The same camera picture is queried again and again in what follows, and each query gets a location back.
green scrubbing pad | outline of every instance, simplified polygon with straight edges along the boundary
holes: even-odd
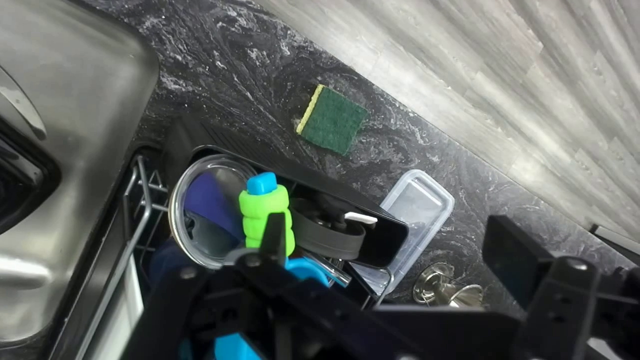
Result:
[[[345,156],[364,120],[364,109],[317,85],[296,132],[320,149]]]

lime green toy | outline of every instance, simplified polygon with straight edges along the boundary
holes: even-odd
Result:
[[[260,248],[268,214],[284,212],[286,257],[296,251],[291,212],[288,211],[288,191],[275,183],[274,173],[252,177],[238,201],[246,248]]]

dark marble surface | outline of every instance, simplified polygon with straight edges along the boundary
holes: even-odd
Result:
[[[611,229],[640,252],[637,0],[260,6],[582,226]]]
[[[134,27],[161,64],[139,141],[161,145],[169,122],[205,122],[241,134],[381,201],[410,168],[421,168],[456,199],[453,212],[391,301],[410,301],[421,269],[445,261],[458,282],[485,287],[487,308],[519,315],[479,258],[485,218],[507,214],[553,254],[583,257],[602,271],[629,262],[525,192],[423,119],[289,30],[252,2],[87,0]],[[324,83],[370,113],[351,155],[339,159],[293,134],[311,85]]]

plastic lid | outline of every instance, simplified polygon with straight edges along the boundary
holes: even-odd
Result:
[[[278,180],[274,173],[261,173],[246,180],[247,194],[269,194],[278,189]]]

stainless steel sink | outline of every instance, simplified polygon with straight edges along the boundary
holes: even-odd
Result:
[[[0,67],[32,100],[45,138],[0,96],[2,119],[62,174],[34,212],[0,234],[2,347],[51,323],[126,165],[158,62],[138,37],[77,5],[2,0]]]

